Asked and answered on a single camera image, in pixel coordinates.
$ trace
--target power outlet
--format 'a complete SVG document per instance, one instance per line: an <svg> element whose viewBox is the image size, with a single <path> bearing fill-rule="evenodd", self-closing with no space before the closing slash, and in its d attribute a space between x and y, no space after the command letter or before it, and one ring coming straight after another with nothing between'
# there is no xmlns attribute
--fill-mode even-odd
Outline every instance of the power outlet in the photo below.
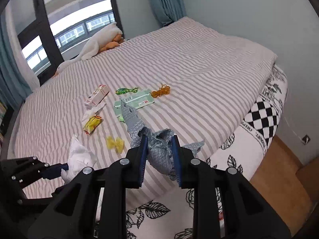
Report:
<svg viewBox="0 0 319 239"><path fill-rule="evenodd" d="M303 138L302 138L302 142L306 145L308 144L310 141L310 137L308 135L305 135Z"/></svg>

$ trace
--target orange string bundle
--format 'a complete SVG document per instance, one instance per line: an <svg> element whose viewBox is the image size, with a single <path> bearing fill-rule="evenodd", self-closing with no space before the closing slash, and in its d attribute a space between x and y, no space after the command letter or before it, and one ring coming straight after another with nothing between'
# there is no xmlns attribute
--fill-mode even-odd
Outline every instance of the orange string bundle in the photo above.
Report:
<svg viewBox="0 0 319 239"><path fill-rule="evenodd" d="M166 84L162 84L162 87L158 91L153 91L151 93L151 96L153 98L157 98L158 96L161 97L163 94L169 94L170 89L171 88L167 86Z"/></svg>

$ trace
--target yellow bow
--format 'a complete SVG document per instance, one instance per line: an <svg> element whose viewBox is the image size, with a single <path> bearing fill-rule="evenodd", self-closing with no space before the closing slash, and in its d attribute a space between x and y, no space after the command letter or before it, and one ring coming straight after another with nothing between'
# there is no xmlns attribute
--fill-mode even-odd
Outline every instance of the yellow bow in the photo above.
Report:
<svg viewBox="0 0 319 239"><path fill-rule="evenodd" d="M118 154L121 154L124 148L124 140L117 137L116 141L114 141L114 139L111 136L109 136L106 138L106 146L108 149L115 148L115 151Z"/></svg>

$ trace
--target metal screw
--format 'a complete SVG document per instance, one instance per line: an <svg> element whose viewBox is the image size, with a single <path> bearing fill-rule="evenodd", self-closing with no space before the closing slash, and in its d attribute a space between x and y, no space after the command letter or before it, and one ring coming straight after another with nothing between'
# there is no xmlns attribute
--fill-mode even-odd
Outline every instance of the metal screw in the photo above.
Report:
<svg viewBox="0 0 319 239"><path fill-rule="evenodd" d="M237 169L234 167L230 167L227 169L227 172L230 174L236 174L237 173Z"/></svg>
<svg viewBox="0 0 319 239"><path fill-rule="evenodd" d="M197 159L197 158L194 158L194 159L192 159L192 160L190 161L190 163L191 163L192 165L199 165L199 164L200 164L200 160Z"/></svg>
<svg viewBox="0 0 319 239"><path fill-rule="evenodd" d="M120 159L120 164L121 164L121 165L127 165L127 164L129 164L129 163L130 163L130 160L127 159L127 158L122 158L122 159Z"/></svg>
<svg viewBox="0 0 319 239"><path fill-rule="evenodd" d="M90 173L92 172L92 168L91 168L91 167L85 167L85 168L82 170L82 172L83 172L84 174L90 174Z"/></svg>

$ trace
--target small carton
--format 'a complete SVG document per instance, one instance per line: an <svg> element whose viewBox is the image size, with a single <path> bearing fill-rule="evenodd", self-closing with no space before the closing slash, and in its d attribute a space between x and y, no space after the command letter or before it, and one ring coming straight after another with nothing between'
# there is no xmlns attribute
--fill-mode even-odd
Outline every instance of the small carton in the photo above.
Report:
<svg viewBox="0 0 319 239"><path fill-rule="evenodd" d="M105 84L101 84L85 101L84 105L91 109L98 105L101 100L109 93L109 88Z"/></svg>

